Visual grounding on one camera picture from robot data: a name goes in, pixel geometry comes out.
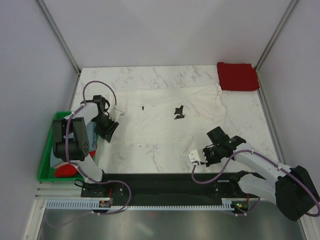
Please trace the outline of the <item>white t shirt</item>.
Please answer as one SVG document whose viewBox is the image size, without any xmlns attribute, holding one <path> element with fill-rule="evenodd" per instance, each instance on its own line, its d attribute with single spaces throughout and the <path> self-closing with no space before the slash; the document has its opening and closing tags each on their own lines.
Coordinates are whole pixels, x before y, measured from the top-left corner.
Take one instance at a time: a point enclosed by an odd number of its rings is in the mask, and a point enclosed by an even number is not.
<svg viewBox="0 0 320 240">
<path fill-rule="evenodd" d="M 207 133 L 222 127 L 226 108 L 219 84 L 167 89 L 142 89 L 117 93 L 119 118 L 110 143 L 98 144 L 99 167 L 116 158 L 133 157 L 133 147 L 164 145 L 186 156 L 211 145 Z"/>
</svg>

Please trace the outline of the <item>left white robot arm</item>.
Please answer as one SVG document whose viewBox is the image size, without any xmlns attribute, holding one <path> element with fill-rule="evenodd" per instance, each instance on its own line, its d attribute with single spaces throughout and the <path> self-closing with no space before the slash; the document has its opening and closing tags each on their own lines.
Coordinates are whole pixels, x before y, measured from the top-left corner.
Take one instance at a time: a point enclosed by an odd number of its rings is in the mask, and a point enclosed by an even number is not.
<svg viewBox="0 0 320 240">
<path fill-rule="evenodd" d="M 52 150 L 56 158 L 73 166 L 86 183 L 93 183 L 92 191 L 99 197 L 106 196 L 110 185 L 103 180 L 104 171 L 90 156 L 87 125 L 94 123 L 93 133 L 110 143 L 124 112 L 111 107 L 102 95 L 83 100 L 78 109 L 52 121 Z"/>
</svg>

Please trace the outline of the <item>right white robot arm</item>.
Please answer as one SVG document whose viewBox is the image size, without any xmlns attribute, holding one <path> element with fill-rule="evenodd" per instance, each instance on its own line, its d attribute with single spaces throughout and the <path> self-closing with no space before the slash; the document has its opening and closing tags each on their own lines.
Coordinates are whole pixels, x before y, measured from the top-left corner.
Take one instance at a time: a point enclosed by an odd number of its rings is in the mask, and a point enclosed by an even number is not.
<svg viewBox="0 0 320 240">
<path fill-rule="evenodd" d="M 228 162 L 236 161 L 259 174 L 256 177 L 252 173 L 240 173 L 229 184 L 233 196 L 240 197 L 246 193 L 267 200 L 291 221 L 297 221 L 304 215 L 319 217 L 319 213 L 309 212 L 313 207 L 320 207 L 320 196 L 305 168 L 271 160 L 245 139 L 237 135 L 229 137 L 219 126 L 209 131 L 207 136 L 212 146 L 202 149 L 206 166 L 226 158 Z"/>
</svg>

